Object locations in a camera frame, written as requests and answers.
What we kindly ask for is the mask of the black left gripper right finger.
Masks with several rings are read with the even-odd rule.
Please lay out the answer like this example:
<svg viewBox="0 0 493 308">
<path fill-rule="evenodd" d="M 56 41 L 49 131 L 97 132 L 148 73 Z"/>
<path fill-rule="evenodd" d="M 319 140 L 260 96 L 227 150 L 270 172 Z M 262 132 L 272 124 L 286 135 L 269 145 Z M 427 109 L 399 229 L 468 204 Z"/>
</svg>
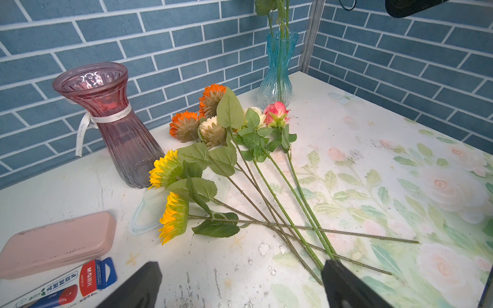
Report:
<svg viewBox="0 0 493 308">
<path fill-rule="evenodd" d="M 338 261 L 327 260 L 321 274 L 330 308 L 392 307 Z"/>
</svg>

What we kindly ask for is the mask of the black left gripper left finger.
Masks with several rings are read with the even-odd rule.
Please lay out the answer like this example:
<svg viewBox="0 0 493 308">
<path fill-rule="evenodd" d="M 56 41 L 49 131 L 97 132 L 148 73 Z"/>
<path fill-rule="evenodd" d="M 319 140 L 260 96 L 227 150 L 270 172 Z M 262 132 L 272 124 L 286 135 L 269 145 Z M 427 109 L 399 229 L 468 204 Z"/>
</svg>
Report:
<svg viewBox="0 0 493 308">
<path fill-rule="evenodd" d="M 155 307 L 162 278 L 158 262 L 147 262 L 97 308 Z"/>
</svg>

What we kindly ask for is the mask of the orange gerbera flower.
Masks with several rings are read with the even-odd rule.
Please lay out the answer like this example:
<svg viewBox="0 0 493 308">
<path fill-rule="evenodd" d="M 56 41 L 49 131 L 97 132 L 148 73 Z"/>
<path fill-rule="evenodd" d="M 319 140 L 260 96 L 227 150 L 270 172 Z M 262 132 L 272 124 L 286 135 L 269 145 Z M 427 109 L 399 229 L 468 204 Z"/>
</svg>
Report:
<svg viewBox="0 0 493 308">
<path fill-rule="evenodd" d="M 219 102 L 227 92 L 227 87 L 218 84 L 212 84 L 206 87 L 202 97 L 199 99 L 199 118 L 212 118 L 216 116 Z"/>
<path fill-rule="evenodd" d="M 196 112 L 181 112 L 173 116 L 169 134 L 176 140 L 185 143 L 198 138 L 200 115 Z"/>
</svg>

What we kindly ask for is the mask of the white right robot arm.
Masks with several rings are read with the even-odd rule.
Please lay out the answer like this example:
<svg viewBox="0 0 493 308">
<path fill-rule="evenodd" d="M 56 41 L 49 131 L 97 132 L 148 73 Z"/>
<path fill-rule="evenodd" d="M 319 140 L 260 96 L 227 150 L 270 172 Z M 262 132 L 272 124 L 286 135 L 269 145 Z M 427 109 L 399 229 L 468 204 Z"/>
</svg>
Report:
<svg viewBox="0 0 493 308">
<path fill-rule="evenodd" d="M 443 4 L 448 0 L 386 0 L 387 13 L 394 18 L 404 18 Z"/>
</svg>

